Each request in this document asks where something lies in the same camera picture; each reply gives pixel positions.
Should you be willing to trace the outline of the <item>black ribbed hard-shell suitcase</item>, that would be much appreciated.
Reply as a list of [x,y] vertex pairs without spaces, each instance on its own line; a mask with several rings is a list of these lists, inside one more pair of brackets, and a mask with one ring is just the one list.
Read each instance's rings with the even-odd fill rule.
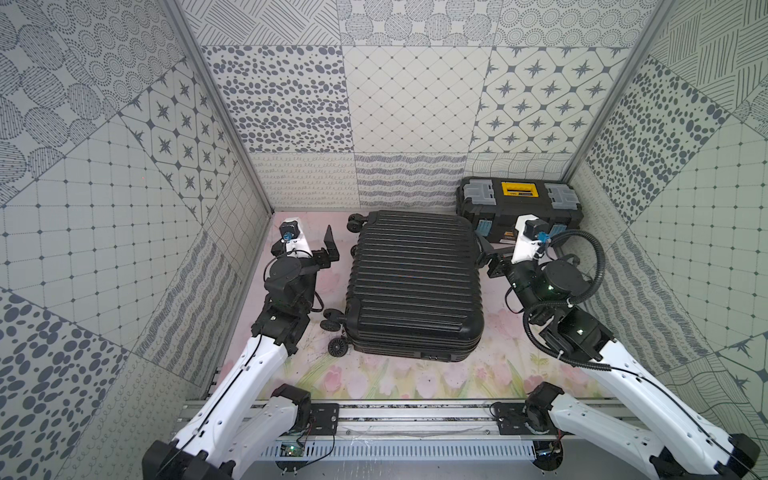
[[456,215],[379,210],[352,214],[357,234],[343,310],[327,309],[328,352],[462,362],[484,331],[471,223]]

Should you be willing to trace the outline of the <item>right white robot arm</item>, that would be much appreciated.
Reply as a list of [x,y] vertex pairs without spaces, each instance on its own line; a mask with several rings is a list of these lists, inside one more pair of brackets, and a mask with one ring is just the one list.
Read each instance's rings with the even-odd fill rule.
[[743,479],[754,473],[758,444],[728,433],[685,404],[636,360],[610,329],[582,309],[602,284],[600,241],[580,230],[554,236],[531,218],[512,249],[483,237],[479,263],[504,277],[521,303],[522,327],[545,355],[584,371],[641,421],[635,427],[540,383],[524,411],[530,430],[556,428],[616,456],[650,479]]

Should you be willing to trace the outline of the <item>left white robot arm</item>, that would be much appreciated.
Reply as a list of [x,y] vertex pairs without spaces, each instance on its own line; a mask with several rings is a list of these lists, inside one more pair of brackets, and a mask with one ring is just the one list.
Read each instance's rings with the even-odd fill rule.
[[310,422],[311,395],[283,384],[254,416],[257,395],[297,353],[313,313],[323,303],[317,274],[338,261],[332,230],[313,250],[297,218],[283,222],[263,275],[266,297],[239,359],[214,394],[170,442],[156,441],[142,459],[146,479],[240,479],[282,435]]

